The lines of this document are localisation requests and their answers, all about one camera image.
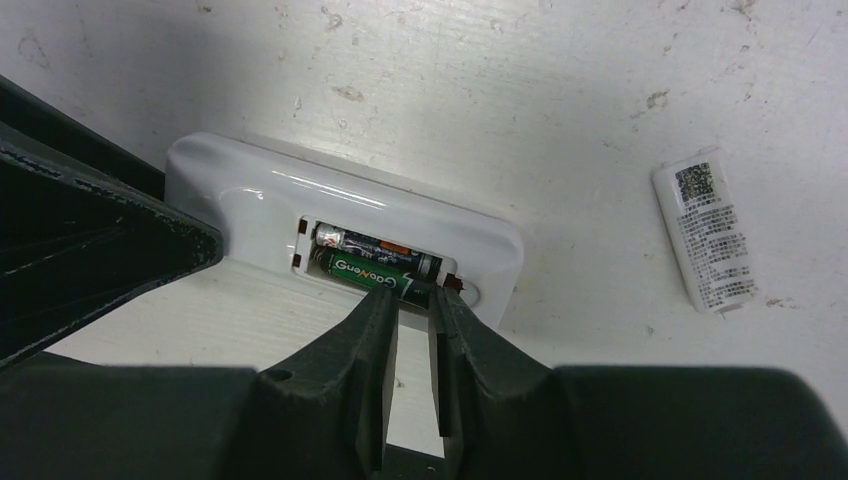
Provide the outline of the white remote control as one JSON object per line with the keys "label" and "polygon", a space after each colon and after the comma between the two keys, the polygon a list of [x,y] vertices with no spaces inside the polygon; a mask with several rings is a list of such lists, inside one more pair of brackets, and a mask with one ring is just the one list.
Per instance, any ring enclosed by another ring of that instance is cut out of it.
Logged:
{"label": "white remote control", "polygon": [[362,287],[311,260],[317,228],[333,226],[429,255],[440,279],[487,326],[506,311],[524,263],[518,230],[496,217],[211,133],[168,150],[169,206],[218,229],[231,264],[290,290],[350,307]]}

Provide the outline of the white battery cover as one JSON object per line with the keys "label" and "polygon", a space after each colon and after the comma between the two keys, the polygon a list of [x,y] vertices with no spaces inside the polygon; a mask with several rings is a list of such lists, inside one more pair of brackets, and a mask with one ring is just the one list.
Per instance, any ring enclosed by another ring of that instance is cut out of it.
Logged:
{"label": "white battery cover", "polygon": [[722,149],[709,147],[651,174],[684,286],[699,313],[724,314],[760,293],[750,229],[724,169],[728,159]]}

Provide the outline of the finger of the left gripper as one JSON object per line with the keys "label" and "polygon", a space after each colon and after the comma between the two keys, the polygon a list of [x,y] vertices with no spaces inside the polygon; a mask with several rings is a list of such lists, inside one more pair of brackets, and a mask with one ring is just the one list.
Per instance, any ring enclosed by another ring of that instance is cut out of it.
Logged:
{"label": "finger of the left gripper", "polygon": [[222,257],[218,229],[2,125],[2,368]]}

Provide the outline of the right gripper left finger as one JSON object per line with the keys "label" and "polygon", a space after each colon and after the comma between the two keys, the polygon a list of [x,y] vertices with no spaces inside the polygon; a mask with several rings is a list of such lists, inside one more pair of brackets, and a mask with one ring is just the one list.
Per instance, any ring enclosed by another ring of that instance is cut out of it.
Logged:
{"label": "right gripper left finger", "polygon": [[1,378],[5,479],[370,479],[383,468],[399,305],[369,292],[285,360],[29,362]]}

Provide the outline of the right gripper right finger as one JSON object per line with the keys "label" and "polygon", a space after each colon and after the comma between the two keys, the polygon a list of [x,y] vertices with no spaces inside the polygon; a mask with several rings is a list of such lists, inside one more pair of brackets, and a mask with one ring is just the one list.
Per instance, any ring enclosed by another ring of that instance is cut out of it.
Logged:
{"label": "right gripper right finger", "polygon": [[450,479],[843,479],[847,443],[798,376],[749,367],[549,368],[460,296],[429,303]]}

